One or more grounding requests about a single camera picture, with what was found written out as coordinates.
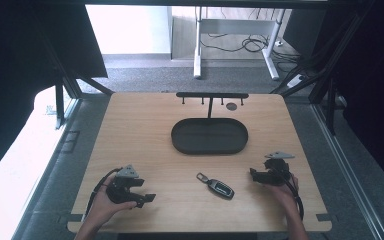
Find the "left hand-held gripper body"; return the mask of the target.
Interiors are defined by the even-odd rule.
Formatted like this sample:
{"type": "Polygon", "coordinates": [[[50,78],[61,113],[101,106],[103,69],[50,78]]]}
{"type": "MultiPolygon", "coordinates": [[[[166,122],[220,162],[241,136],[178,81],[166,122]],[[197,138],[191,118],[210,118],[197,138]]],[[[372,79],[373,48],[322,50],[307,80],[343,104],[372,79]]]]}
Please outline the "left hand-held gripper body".
{"type": "Polygon", "coordinates": [[[131,202],[130,191],[133,179],[139,179],[139,174],[131,164],[119,170],[110,184],[107,186],[106,193],[108,198],[116,204],[131,202]]]}

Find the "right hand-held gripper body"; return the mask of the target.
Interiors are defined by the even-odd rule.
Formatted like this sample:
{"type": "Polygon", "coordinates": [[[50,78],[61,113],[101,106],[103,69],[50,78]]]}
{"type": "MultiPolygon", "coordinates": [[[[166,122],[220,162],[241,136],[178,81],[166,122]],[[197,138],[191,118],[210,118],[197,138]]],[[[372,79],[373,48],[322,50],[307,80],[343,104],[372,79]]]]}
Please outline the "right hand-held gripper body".
{"type": "Polygon", "coordinates": [[[281,186],[291,179],[291,172],[289,170],[289,164],[286,159],[292,159],[293,155],[276,151],[266,155],[267,160],[273,160],[273,166],[270,169],[266,169],[268,173],[273,176],[273,183],[269,185],[281,186]]]}

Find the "black car key fob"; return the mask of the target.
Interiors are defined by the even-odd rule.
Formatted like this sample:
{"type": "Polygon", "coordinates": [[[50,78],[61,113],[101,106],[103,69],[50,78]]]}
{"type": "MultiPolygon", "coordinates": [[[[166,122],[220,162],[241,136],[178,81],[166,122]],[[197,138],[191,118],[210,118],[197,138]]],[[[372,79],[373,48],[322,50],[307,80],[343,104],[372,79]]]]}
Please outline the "black car key fob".
{"type": "Polygon", "coordinates": [[[220,180],[210,179],[201,172],[196,175],[196,178],[206,184],[208,188],[216,195],[219,195],[225,199],[232,199],[235,195],[234,190],[220,180]]]}

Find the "black key holder with tray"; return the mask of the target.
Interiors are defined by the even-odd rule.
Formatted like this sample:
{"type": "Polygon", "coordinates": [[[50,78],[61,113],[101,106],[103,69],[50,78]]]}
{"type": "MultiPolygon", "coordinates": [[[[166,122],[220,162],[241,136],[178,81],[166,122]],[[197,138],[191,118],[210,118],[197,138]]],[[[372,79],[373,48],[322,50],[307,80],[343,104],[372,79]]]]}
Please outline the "black key holder with tray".
{"type": "Polygon", "coordinates": [[[172,145],[187,155],[229,155],[242,151],[248,142],[248,130],[240,121],[232,118],[213,118],[212,108],[215,98],[224,105],[226,98],[243,101],[247,93],[205,93],[178,92],[177,97],[185,103],[186,98],[209,99],[205,118],[186,118],[178,121],[171,130],[172,145]]]}

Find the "person's left hand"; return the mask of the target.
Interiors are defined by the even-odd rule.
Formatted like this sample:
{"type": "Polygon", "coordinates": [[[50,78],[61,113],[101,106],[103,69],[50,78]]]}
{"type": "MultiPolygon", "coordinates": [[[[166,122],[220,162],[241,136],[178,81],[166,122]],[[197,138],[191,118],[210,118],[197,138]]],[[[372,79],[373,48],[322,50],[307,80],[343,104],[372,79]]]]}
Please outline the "person's left hand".
{"type": "Polygon", "coordinates": [[[104,183],[93,200],[91,209],[83,222],[83,227],[90,231],[97,232],[105,223],[107,223],[116,213],[122,210],[134,208],[135,201],[124,202],[120,204],[113,203],[106,193],[107,184],[104,183]]]}

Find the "person's right hand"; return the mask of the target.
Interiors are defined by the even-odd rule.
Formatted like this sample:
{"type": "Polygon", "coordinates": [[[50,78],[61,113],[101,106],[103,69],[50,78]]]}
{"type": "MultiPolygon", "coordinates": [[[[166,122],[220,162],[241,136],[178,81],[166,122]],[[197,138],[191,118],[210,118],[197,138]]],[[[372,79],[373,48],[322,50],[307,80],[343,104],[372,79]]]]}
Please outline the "person's right hand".
{"type": "Polygon", "coordinates": [[[299,208],[297,206],[293,191],[289,188],[287,184],[284,184],[282,186],[267,185],[266,188],[278,201],[287,216],[300,217],[299,208]]]}

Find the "grey floor outlet cover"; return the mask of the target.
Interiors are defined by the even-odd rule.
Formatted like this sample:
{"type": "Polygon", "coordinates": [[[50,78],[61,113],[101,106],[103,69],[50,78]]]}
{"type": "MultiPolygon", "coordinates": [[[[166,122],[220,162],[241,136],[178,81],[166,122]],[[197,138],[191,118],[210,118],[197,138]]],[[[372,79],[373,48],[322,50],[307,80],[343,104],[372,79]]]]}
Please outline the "grey floor outlet cover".
{"type": "Polygon", "coordinates": [[[60,152],[64,154],[72,153],[77,145],[79,135],[79,131],[69,131],[65,136],[60,152]]]}

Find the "white power strip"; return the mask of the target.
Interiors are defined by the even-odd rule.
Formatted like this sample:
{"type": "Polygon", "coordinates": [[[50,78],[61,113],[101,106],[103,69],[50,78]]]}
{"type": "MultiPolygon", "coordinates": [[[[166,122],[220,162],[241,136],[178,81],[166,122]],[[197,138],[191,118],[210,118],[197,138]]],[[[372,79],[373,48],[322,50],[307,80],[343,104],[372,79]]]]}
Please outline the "white power strip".
{"type": "Polygon", "coordinates": [[[301,81],[303,81],[304,79],[305,79],[304,75],[298,74],[297,76],[295,76],[292,80],[290,80],[288,82],[287,87],[288,88],[293,88],[296,85],[298,85],[301,81]]]}

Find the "black curtain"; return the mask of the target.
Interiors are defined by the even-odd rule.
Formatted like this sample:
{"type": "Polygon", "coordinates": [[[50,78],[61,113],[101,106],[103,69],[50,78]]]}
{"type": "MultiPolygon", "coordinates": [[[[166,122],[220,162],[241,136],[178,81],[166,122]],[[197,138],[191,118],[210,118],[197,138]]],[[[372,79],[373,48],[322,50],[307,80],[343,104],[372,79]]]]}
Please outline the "black curtain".
{"type": "Polygon", "coordinates": [[[384,171],[384,0],[372,0],[336,67],[350,128],[384,171]]]}
{"type": "Polygon", "coordinates": [[[86,7],[0,0],[0,161],[36,95],[71,78],[107,75],[86,7]]]}

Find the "aluminium floor rail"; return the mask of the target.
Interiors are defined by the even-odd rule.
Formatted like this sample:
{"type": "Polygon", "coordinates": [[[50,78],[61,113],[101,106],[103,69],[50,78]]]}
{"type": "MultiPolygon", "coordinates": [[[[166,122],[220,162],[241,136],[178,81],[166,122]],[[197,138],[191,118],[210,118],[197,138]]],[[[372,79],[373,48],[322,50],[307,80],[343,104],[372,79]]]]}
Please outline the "aluminium floor rail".
{"type": "Polygon", "coordinates": [[[322,108],[314,104],[311,104],[310,107],[374,239],[384,240],[384,225],[348,161],[337,137],[328,129],[322,108]]]}

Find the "black metal frame strut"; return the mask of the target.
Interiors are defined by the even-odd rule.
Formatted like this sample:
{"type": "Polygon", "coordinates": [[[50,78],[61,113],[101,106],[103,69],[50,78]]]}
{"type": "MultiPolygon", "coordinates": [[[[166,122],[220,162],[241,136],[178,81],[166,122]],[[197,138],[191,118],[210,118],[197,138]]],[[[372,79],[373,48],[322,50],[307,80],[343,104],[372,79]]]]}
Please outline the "black metal frame strut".
{"type": "Polygon", "coordinates": [[[324,46],[312,57],[303,60],[297,67],[293,68],[283,78],[279,86],[271,91],[271,94],[280,94],[282,97],[286,98],[301,89],[314,84],[314,88],[309,94],[308,99],[312,104],[320,104],[322,99],[327,97],[325,126],[331,134],[335,134],[335,69],[355,32],[360,27],[366,13],[367,8],[364,4],[355,7],[354,9],[349,8],[347,14],[343,15],[343,18],[339,20],[340,25],[333,32],[333,35],[327,40],[324,46]],[[296,86],[286,89],[286,85],[292,78],[305,69],[316,69],[316,72],[313,76],[308,77],[296,86]]]}
{"type": "Polygon", "coordinates": [[[82,97],[82,90],[77,83],[80,79],[93,88],[99,90],[107,96],[111,96],[113,91],[98,83],[91,77],[82,76],[75,71],[66,71],[63,63],[58,58],[58,55],[51,44],[47,35],[43,32],[40,33],[41,40],[45,46],[48,59],[52,63],[52,67],[56,73],[55,81],[55,95],[56,95],[56,128],[60,129],[66,122],[65,107],[64,107],[64,91],[67,91],[71,98],[79,99],[82,97]]]}

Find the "white desk frame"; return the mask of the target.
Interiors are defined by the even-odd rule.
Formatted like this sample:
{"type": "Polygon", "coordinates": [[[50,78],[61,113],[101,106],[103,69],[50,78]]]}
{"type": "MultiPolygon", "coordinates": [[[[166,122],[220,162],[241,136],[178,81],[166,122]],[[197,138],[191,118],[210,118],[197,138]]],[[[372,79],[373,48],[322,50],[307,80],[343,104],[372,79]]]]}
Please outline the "white desk frame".
{"type": "Polygon", "coordinates": [[[268,46],[261,50],[270,76],[279,79],[278,71],[272,60],[272,52],[282,26],[285,9],[279,9],[275,20],[235,20],[235,19],[204,19],[202,8],[198,8],[196,16],[196,45],[194,52],[193,76],[201,78],[201,35],[202,34],[233,34],[263,35],[269,38],[268,46]]]}

